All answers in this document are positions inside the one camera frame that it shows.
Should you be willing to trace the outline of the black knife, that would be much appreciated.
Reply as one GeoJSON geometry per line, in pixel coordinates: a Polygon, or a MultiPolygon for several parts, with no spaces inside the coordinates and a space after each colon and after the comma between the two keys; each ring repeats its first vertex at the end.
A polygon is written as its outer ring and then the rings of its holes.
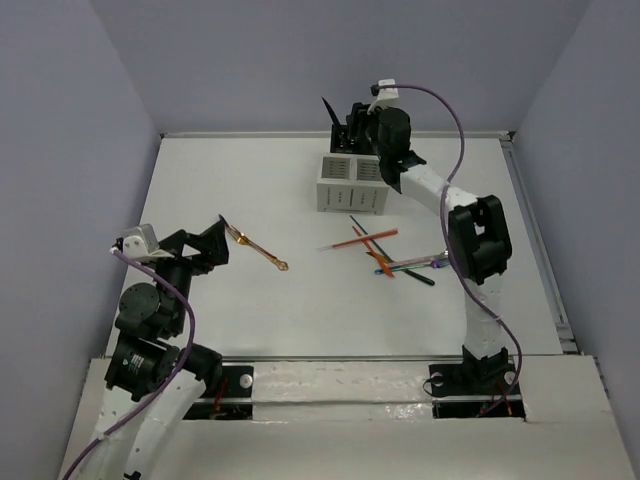
{"type": "Polygon", "coordinates": [[[329,117],[331,119],[332,122],[332,130],[335,132],[335,134],[337,135],[338,138],[338,144],[340,146],[343,146],[345,144],[346,141],[346,137],[344,135],[344,131],[343,131],[343,127],[342,124],[337,116],[337,114],[335,113],[333,107],[329,104],[329,102],[322,97],[322,102],[329,114],[329,117]]]}

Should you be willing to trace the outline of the orange white chopstick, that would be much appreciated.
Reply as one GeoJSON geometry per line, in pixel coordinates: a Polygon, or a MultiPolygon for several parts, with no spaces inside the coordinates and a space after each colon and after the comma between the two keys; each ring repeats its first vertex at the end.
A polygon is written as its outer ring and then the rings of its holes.
{"type": "MultiPolygon", "coordinates": [[[[397,235],[398,233],[399,233],[398,229],[390,229],[390,230],[385,230],[385,231],[382,231],[382,232],[376,232],[374,234],[363,235],[363,236],[364,236],[364,240],[373,241],[373,240],[377,240],[379,238],[386,238],[386,237],[394,236],[394,235],[397,235]]],[[[327,251],[327,250],[331,250],[331,249],[338,249],[338,248],[343,248],[343,247],[355,245],[355,244],[358,244],[358,243],[362,243],[362,242],[356,236],[353,239],[349,239],[349,240],[346,240],[346,241],[343,241],[343,242],[338,242],[338,243],[326,245],[326,246],[323,246],[323,247],[319,247],[319,248],[317,248],[317,251],[322,252],[322,251],[327,251]]]]}

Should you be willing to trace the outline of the iridescent spoon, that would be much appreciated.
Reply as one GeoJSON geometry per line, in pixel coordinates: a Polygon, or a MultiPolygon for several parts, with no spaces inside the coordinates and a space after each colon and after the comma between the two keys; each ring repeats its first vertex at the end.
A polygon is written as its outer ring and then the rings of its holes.
{"type": "Polygon", "coordinates": [[[433,262],[438,263],[440,261],[447,260],[447,259],[448,259],[448,251],[444,250],[443,252],[435,255],[428,255],[428,256],[417,257],[417,258],[401,260],[401,261],[391,261],[391,262],[388,262],[387,265],[390,268],[399,268],[401,266],[410,266],[410,265],[416,265],[416,264],[431,264],[433,262]]]}

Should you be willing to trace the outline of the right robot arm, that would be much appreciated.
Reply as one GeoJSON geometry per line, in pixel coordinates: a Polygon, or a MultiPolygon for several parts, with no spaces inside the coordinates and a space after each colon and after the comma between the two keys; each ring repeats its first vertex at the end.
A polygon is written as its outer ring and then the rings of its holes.
{"type": "Polygon", "coordinates": [[[501,201],[453,186],[411,148],[409,115],[394,107],[356,103],[342,128],[342,143],[372,153],[382,180],[438,215],[449,261],[465,291],[462,360],[431,371],[437,396],[479,394],[504,378],[508,350],[498,316],[502,276],[512,244],[501,201]]]}

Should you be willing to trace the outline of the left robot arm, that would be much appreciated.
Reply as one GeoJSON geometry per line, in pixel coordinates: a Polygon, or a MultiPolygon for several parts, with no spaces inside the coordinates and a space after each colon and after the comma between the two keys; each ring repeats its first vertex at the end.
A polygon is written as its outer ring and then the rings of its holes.
{"type": "Polygon", "coordinates": [[[198,345],[188,297],[194,277],[227,264],[226,223],[159,240],[149,224],[127,230],[111,249],[149,276],[119,299],[117,341],[101,417],[78,479],[149,479],[170,435],[199,395],[215,392],[222,357],[198,345]]]}

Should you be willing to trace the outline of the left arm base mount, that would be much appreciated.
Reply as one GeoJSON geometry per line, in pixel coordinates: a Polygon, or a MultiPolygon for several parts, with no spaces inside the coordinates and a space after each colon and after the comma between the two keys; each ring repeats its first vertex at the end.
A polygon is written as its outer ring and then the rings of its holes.
{"type": "Polygon", "coordinates": [[[249,364],[223,366],[216,390],[207,390],[189,408],[188,421],[244,421],[253,418],[254,367],[249,364]]]}

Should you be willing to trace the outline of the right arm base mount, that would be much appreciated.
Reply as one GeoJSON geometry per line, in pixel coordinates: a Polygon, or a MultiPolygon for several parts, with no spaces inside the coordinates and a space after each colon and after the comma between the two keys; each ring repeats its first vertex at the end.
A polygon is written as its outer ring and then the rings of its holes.
{"type": "Polygon", "coordinates": [[[429,366],[429,376],[422,387],[431,399],[435,419],[526,418],[520,386],[511,386],[515,377],[513,365],[482,386],[469,386],[455,379],[459,368],[455,363],[429,366]]]}

